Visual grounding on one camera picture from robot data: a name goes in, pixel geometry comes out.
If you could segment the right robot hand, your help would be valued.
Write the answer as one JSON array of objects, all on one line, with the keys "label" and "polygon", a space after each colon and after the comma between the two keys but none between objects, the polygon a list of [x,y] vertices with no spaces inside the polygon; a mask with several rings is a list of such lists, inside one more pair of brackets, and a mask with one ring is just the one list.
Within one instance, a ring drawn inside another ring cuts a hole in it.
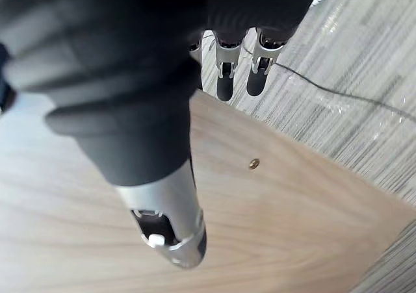
[{"label": "right robot hand", "polygon": [[246,31],[254,69],[289,41],[313,0],[1,0],[3,75],[43,94],[131,211],[145,243],[172,264],[203,260],[207,234],[190,149],[190,99],[202,87],[196,46],[210,30],[230,76]]}]

